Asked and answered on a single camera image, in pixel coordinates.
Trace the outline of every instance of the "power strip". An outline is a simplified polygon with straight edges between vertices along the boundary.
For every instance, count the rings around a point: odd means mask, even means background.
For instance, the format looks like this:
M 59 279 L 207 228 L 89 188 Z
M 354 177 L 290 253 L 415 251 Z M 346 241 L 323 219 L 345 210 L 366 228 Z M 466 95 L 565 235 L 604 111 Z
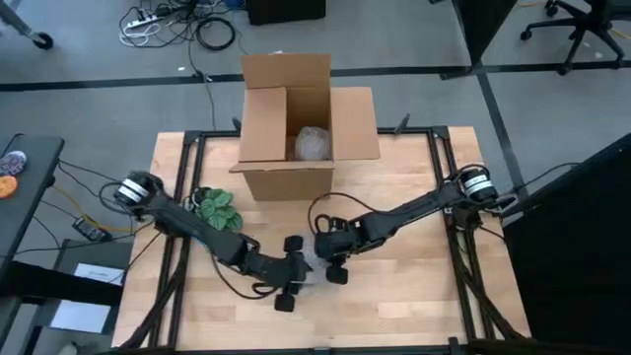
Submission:
M 132 21 L 132 22 L 128 23 L 127 24 L 127 28 L 128 29 L 139 28 L 141 26 L 145 26 L 145 25 L 149 25 L 151 23 L 155 23 L 155 22 L 160 21 L 162 19 L 163 19 L 162 17 L 158 17 L 156 15 L 149 15 L 143 21 L 136 20 L 136 21 Z

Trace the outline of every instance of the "chair wheel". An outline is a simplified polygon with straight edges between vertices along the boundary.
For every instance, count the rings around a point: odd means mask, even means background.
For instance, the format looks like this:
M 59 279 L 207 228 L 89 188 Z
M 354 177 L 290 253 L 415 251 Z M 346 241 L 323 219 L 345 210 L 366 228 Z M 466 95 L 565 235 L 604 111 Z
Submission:
M 348 270 L 339 266 L 328 266 L 326 268 L 326 281 L 346 285 L 348 283 Z
M 303 248 L 303 237 L 301 236 L 291 236 L 285 238 L 285 245 L 283 246 L 283 250 L 285 252 L 298 251 Z
M 293 312 L 296 306 L 296 299 L 292 295 L 280 294 L 274 300 L 274 310 L 279 312 Z
M 553 18 L 554 15 L 556 15 L 558 12 L 559 12 L 559 8 L 556 6 L 552 6 L 548 8 L 547 10 L 545 10 L 545 15 L 547 15 L 549 18 Z
M 44 50 L 49 50 L 52 48 L 53 42 L 52 42 L 52 37 L 50 35 L 47 35 L 45 33 L 37 33 L 37 35 L 41 39 L 43 39 L 43 43 L 38 40 L 33 39 L 33 43 L 35 44 L 37 48 L 44 49 Z
M 572 71 L 572 64 L 561 64 L 561 66 L 559 67 L 559 69 L 557 69 L 556 72 L 559 73 L 559 75 L 563 76 L 571 71 Z
M 522 34 L 520 35 L 520 38 L 522 40 L 529 40 L 532 37 L 532 31 L 531 30 L 526 30 L 524 32 L 522 32 Z

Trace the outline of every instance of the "office chair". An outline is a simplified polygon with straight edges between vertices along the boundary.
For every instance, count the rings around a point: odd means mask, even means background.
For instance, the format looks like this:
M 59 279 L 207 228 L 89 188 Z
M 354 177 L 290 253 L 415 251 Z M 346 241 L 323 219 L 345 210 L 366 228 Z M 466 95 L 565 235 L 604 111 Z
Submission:
M 574 40 L 572 49 L 570 49 L 570 54 L 565 60 L 565 63 L 563 63 L 557 70 L 560 75 L 565 75 L 572 70 L 572 59 L 574 59 L 574 55 L 576 54 L 579 45 L 581 45 L 581 41 L 583 40 L 583 36 L 586 31 L 590 31 L 594 35 L 598 36 L 618 55 L 616 60 L 611 62 L 612 68 L 618 69 L 622 66 L 624 51 L 618 43 L 615 42 L 608 31 L 611 30 L 611 21 L 613 20 L 631 20 L 631 0 L 585 1 L 592 6 L 592 10 L 587 14 L 561 0 L 548 0 L 545 4 L 546 14 L 548 17 L 554 17 L 560 7 L 570 13 L 572 18 L 530 24 L 526 27 L 526 30 L 522 32 L 521 39 L 528 40 L 532 37 L 532 32 L 530 31 L 531 29 L 561 26 L 570 26 L 575 28 L 570 35 L 570 39 Z

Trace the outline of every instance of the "white paper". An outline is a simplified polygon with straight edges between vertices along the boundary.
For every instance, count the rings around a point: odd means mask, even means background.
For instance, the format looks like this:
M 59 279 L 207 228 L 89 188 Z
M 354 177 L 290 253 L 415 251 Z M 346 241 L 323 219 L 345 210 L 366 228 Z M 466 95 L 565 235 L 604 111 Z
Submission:
M 122 272 L 123 270 L 111 267 L 79 263 L 74 275 L 103 282 L 110 282 L 116 276 L 121 275 Z M 111 283 L 120 285 L 121 279 L 122 275 L 114 281 L 111 281 Z M 100 333 L 103 331 L 108 314 L 109 306 L 61 301 L 50 326 L 61 329 Z

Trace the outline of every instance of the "box flap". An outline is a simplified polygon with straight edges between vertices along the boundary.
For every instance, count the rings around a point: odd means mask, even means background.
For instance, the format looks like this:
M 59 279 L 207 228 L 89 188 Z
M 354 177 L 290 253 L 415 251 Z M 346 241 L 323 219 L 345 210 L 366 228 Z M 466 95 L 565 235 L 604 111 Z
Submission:
M 378 159 L 371 88 L 331 88 L 330 95 L 333 159 Z
M 241 67 L 248 89 L 330 86 L 330 54 L 244 55 Z
M 230 173 L 244 172 L 282 172 L 306 170 L 332 170 L 334 163 L 322 162 L 253 162 L 238 163 L 230 168 Z
M 287 91 L 245 90 L 240 162 L 285 160 Z

